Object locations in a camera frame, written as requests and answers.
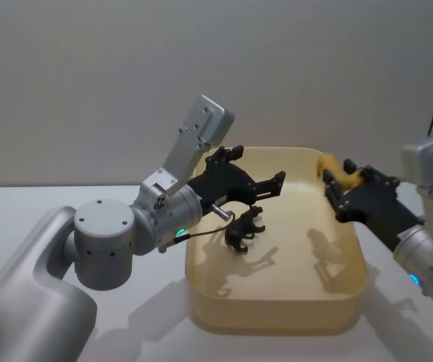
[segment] white table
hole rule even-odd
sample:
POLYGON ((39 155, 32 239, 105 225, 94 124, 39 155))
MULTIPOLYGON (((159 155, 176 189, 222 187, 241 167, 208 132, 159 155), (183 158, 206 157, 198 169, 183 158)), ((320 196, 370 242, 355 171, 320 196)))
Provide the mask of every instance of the white table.
MULTIPOLYGON (((414 187, 400 199, 421 214, 414 187)), ((51 207, 79 207, 96 198, 127 203, 135 186, 0 189, 0 268, 36 221, 51 207)), ((370 274, 359 322, 338 336, 223 336, 207 333, 188 317, 185 245, 166 254, 135 257, 133 274, 110 292, 81 287, 99 307, 96 328, 81 362, 99 361, 433 361, 433 302, 421 295, 392 255, 356 225, 370 274)), ((80 285, 73 269, 66 281, 80 285)))

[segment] robotic arm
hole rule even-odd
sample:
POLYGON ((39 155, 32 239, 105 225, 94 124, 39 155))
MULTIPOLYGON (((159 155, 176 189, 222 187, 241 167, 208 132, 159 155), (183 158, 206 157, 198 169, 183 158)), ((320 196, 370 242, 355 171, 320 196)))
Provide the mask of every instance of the robotic arm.
POLYGON ((325 182, 325 195, 339 222, 361 222, 393 252, 425 295, 433 298, 433 138, 405 146, 407 180, 417 185, 425 209, 415 216, 397 200, 399 180, 371 166, 358 169, 344 161, 345 175, 329 156, 321 158, 318 173, 325 182))
POLYGON ((109 199, 78 210, 61 207, 39 221, 0 271, 0 361, 77 360, 94 328, 97 305, 61 281, 71 264, 79 281, 94 290, 121 286, 133 255, 175 244, 175 234, 228 201, 248 205, 280 194, 283 177, 256 183, 230 161, 243 146, 220 147, 205 172, 190 179, 200 157, 218 146, 234 116, 199 97, 163 167, 144 180, 131 206, 109 199))

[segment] yellow object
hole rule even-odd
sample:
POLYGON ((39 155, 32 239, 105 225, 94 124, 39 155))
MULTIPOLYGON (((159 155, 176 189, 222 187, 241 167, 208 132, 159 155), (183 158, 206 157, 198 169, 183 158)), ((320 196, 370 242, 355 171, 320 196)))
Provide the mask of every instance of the yellow object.
MULTIPOLYGON (((340 224, 316 177, 313 149, 246 148, 235 163, 256 181, 280 170, 280 197, 258 201, 263 213, 246 255, 225 245, 224 232, 187 241, 186 279, 193 320, 222 333, 326 334, 353 326, 367 271, 354 226, 340 224)), ((196 169, 204 169, 201 162, 196 169)), ((237 216, 248 206, 228 203, 237 216)), ((225 223, 207 215, 191 233, 225 223)))
POLYGON ((364 179, 360 175, 360 171, 357 170, 353 174, 349 175, 344 172, 337 158, 332 153, 324 153, 319 156, 317 160, 317 176, 320 177, 324 169, 328 169, 334 179, 340 184, 343 191, 353 189, 364 182, 364 179))

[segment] blue led light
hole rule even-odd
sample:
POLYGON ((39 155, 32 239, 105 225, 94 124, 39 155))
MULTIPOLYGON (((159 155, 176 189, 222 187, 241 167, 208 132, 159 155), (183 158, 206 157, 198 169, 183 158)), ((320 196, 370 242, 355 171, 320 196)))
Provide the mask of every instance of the blue led light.
POLYGON ((419 280, 419 278, 417 276, 415 276, 414 274, 410 274, 410 278, 411 278, 411 280, 413 281, 413 283, 415 285, 420 285, 421 284, 421 281, 419 280))

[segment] beige tray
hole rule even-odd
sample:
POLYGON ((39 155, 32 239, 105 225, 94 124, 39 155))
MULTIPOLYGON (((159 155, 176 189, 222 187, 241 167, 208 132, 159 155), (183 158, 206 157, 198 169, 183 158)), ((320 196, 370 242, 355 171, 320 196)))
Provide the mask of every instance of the beige tray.
MULTIPOLYGON (((236 162, 256 181, 287 172, 282 194, 257 204, 266 230, 247 255, 224 233, 189 240, 186 279, 194 320, 221 333, 338 333, 354 325, 367 271, 352 224, 339 224, 315 175, 321 153, 301 148, 246 148, 236 162)), ((201 162, 196 173, 204 169, 201 162)), ((245 205, 223 207, 237 216, 245 205)), ((191 232, 224 222, 208 215, 191 232)))

